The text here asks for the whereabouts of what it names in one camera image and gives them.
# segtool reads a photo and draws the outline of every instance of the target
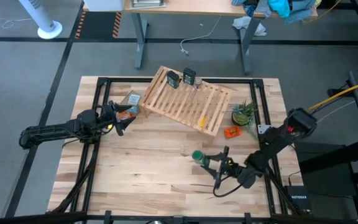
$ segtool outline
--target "potted plant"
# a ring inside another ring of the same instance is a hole
[[[244,101],[243,104],[234,105],[231,121],[237,126],[245,126],[252,120],[255,111],[256,108],[253,102],[247,105],[247,102]]]

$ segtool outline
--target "wooden slatted rack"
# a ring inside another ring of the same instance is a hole
[[[174,89],[167,83],[166,73],[169,70],[183,79],[182,73],[161,66],[139,103],[142,114],[147,117],[147,111],[152,111],[216,136],[231,90],[208,82],[203,82],[199,90],[184,82]]]

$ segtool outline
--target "small succulent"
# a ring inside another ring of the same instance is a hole
[[[250,103],[247,105],[247,102],[244,101],[240,105],[234,105],[233,118],[237,123],[245,125],[249,122],[250,119],[252,119],[255,111],[256,108],[254,103]]]

